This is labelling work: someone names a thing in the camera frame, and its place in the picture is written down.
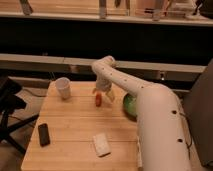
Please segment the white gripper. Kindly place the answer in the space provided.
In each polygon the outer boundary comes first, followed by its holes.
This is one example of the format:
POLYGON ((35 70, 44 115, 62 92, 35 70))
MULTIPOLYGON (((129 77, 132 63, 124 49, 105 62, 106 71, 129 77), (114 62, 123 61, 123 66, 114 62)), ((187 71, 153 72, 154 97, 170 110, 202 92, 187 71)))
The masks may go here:
POLYGON ((99 91, 106 92, 106 96, 109 98, 111 102, 115 100, 114 91, 111 90, 112 83, 104 78, 98 77, 96 80, 96 88, 92 90, 92 93, 95 94, 97 92, 97 89, 99 91))

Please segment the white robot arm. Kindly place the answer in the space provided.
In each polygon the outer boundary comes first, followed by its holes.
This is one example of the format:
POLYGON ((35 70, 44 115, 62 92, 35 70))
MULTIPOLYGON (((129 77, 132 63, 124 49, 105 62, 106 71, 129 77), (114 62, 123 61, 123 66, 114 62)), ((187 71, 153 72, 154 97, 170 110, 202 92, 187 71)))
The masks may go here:
POLYGON ((136 98, 143 171, 192 171, 177 95, 163 84, 126 74, 115 66, 112 56, 91 64, 96 89, 107 92, 115 84, 136 98))

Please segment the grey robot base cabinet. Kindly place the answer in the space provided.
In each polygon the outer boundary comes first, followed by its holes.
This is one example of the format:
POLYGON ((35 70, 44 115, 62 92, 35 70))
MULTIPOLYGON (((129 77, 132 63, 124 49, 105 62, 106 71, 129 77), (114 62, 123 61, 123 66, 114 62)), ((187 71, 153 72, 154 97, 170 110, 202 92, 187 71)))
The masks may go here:
POLYGON ((183 100, 201 165, 213 168, 213 59, 183 100))

